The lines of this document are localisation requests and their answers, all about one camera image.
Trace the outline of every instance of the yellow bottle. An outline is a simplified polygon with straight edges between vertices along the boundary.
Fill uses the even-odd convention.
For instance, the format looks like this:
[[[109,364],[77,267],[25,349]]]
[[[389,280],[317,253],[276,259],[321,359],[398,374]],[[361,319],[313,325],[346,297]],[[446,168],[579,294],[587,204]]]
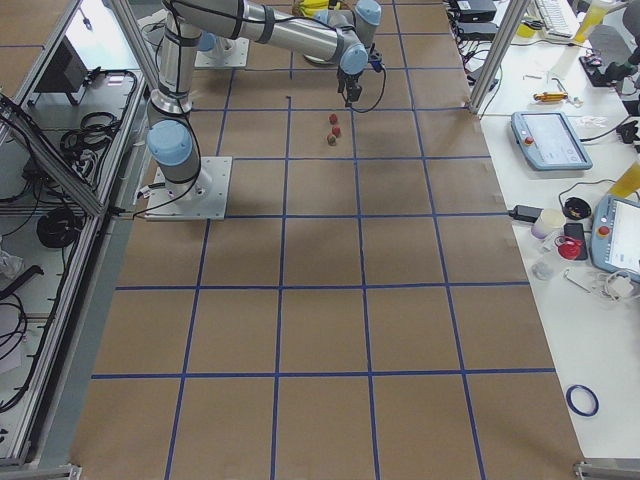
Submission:
[[[591,35],[591,32],[597,25],[602,23],[602,19],[611,9],[614,4],[614,0],[591,0],[589,10],[580,24],[580,28],[576,32],[576,36],[573,37],[574,42],[584,43],[584,41]]]
[[[611,195],[627,198],[640,189],[640,162],[636,160],[609,189]]]

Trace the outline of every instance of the blue joint cap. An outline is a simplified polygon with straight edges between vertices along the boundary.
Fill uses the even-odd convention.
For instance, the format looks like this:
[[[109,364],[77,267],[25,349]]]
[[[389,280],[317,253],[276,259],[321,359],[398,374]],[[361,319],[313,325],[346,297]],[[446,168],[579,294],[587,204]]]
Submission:
[[[216,46],[216,36],[210,32],[202,32],[200,35],[200,43],[198,43],[199,52],[208,52]]]
[[[368,62],[369,54],[367,50],[364,48],[364,45],[357,43],[351,45],[347,48],[347,51],[344,52],[344,55],[342,55],[340,59],[340,68],[348,75],[355,75],[362,72]]]
[[[362,19],[370,25],[376,27],[380,25],[382,19],[382,8],[375,0],[358,0],[356,12]]]
[[[329,23],[329,10],[319,10],[313,14],[313,18],[322,23]]]
[[[156,123],[147,135],[147,146],[161,165],[175,167],[191,155],[193,141],[189,129],[175,120]]]

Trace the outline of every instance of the black adapter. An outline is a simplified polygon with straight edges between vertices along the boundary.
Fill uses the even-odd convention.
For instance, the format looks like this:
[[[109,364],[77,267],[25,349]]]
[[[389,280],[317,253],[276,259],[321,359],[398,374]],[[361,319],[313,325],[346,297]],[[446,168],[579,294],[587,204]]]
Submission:
[[[507,212],[514,220],[521,220],[523,222],[536,223],[536,220],[542,213],[541,208],[528,207],[526,205],[516,205],[512,210]]]

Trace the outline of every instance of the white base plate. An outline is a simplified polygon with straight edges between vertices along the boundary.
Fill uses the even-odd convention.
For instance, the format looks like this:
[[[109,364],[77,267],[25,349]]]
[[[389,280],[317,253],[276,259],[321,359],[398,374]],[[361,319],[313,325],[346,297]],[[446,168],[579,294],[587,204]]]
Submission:
[[[163,207],[145,213],[147,220],[223,220],[227,209],[229,179],[231,178],[231,157],[202,157],[202,170],[211,178],[210,185],[201,196],[181,198]],[[164,175],[158,168],[155,183],[164,182]],[[154,208],[170,200],[164,188],[152,190],[147,208]]]
[[[234,40],[235,47],[230,55],[223,58],[214,59],[206,56],[202,52],[196,55],[196,68],[244,68],[247,66],[249,58],[249,40],[237,38]]]

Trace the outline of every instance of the tablet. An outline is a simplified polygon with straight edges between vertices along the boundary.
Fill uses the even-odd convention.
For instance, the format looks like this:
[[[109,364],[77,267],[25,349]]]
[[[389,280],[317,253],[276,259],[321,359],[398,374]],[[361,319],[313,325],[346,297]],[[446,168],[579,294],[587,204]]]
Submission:
[[[588,170],[593,164],[562,112],[515,112],[511,128],[536,170]]]
[[[640,282],[640,203],[604,197],[593,215],[591,260],[607,272],[630,270]]]

